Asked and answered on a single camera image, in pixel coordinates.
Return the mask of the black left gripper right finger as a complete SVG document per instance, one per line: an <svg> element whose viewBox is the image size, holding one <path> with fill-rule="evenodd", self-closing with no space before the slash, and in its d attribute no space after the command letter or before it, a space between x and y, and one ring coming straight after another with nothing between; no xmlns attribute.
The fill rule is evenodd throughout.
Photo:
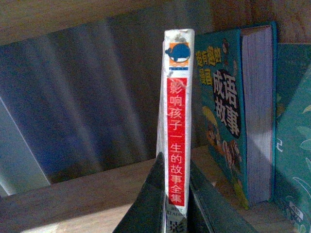
<svg viewBox="0 0 311 233"><path fill-rule="evenodd" d="M188 229L190 233L257 232L226 201L193 161L190 163Z"/></svg>

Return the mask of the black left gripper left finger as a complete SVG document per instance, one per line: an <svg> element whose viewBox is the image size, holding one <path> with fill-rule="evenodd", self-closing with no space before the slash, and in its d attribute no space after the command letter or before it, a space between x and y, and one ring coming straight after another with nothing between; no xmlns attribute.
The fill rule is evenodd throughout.
<svg viewBox="0 0 311 233"><path fill-rule="evenodd" d="M165 161L160 152L136 200L113 232L163 233L165 199Z"/></svg>

